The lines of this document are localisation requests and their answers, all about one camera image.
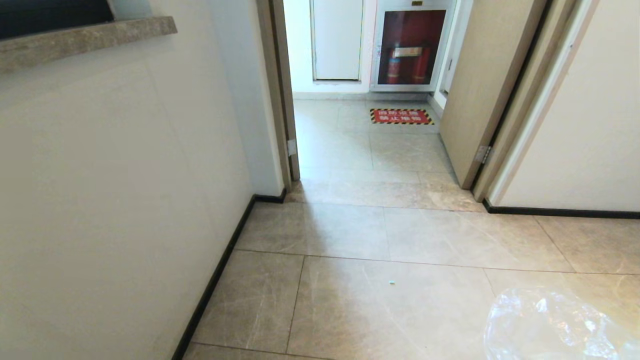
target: glass cabinet door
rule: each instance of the glass cabinet door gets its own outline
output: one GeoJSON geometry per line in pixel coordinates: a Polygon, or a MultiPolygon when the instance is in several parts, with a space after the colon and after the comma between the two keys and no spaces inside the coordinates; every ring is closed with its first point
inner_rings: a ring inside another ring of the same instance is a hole
{"type": "Polygon", "coordinates": [[[376,24],[378,58],[373,70],[372,90],[434,91],[442,63],[448,11],[446,8],[420,9],[428,6],[415,10],[396,6],[399,10],[395,10],[394,3],[398,1],[381,1],[382,9],[376,24]]]}

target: hallway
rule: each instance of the hallway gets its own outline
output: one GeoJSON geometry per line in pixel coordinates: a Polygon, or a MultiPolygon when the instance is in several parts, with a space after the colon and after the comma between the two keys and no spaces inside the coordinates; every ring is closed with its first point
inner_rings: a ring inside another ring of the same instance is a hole
{"type": "Polygon", "coordinates": [[[255,204],[185,359],[483,359],[495,296],[528,286],[640,335],[640,221],[487,214],[423,103],[295,106],[301,181],[255,204]],[[371,124],[370,108],[435,125],[371,124]]]}

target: plastic bag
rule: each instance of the plastic bag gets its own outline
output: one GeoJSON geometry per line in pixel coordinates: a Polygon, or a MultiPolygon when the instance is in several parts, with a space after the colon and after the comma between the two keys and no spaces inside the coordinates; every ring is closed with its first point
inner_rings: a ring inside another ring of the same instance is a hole
{"type": "Polygon", "coordinates": [[[571,293],[508,289],[496,298],[484,332],[489,360],[639,360],[640,341],[571,293]]]}

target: yellow and black striped border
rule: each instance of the yellow and black striped border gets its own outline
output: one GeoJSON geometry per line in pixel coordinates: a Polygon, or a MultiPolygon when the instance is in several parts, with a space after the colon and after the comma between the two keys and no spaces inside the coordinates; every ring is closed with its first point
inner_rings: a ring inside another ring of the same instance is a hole
{"type": "Polygon", "coordinates": [[[369,111],[371,115],[371,122],[373,124],[402,124],[402,125],[435,125],[431,116],[425,109],[371,109],[369,111]],[[424,113],[424,117],[427,118],[428,122],[376,122],[375,111],[422,111],[424,113]]]}

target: fire extinguisher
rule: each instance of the fire extinguisher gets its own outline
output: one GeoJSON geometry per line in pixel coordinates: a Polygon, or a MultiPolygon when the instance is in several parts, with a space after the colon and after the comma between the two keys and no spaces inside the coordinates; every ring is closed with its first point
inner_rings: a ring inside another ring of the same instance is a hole
{"type": "Polygon", "coordinates": [[[400,76],[400,58],[396,57],[396,49],[394,47],[394,48],[391,48],[391,54],[389,54],[387,84],[398,84],[399,76],[400,76]]]}
{"type": "Polygon", "coordinates": [[[429,55],[431,49],[428,47],[422,48],[422,54],[418,56],[413,64],[413,83],[416,85],[424,84],[424,77],[427,72],[427,64],[429,63],[429,55]]]}

